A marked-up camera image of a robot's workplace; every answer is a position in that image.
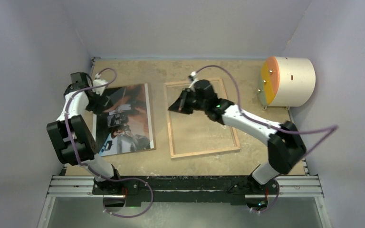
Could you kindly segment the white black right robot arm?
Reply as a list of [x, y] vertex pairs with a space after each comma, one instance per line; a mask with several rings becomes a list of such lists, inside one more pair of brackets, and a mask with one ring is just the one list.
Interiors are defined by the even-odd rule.
[[306, 146], [301, 136], [296, 134], [294, 123], [269, 121], [241, 110], [234, 102], [219, 98], [206, 79], [183, 89], [168, 111], [180, 114], [203, 111], [211, 121], [238, 129], [264, 143], [268, 149], [268, 160], [249, 175], [248, 188], [253, 193], [264, 190], [271, 179], [288, 174], [306, 154]]

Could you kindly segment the wooden picture frame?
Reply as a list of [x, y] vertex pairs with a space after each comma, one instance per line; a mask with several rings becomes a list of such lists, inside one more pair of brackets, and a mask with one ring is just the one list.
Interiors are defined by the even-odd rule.
[[167, 110], [188, 85], [188, 81], [164, 84], [171, 158], [185, 159], [240, 151], [240, 141], [235, 128], [211, 121], [202, 111], [185, 115]]

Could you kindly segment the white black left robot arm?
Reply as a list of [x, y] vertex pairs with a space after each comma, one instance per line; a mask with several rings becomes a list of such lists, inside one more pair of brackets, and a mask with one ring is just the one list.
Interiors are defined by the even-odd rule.
[[110, 194], [123, 187], [118, 170], [99, 155], [99, 147], [85, 120], [85, 111], [99, 115], [113, 103], [104, 95], [109, 81], [101, 73], [94, 77], [84, 72], [71, 74], [72, 83], [64, 92], [65, 104], [56, 121], [47, 124], [47, 132], [58, 160], [79, 166], [94, 175], [95, 184]]

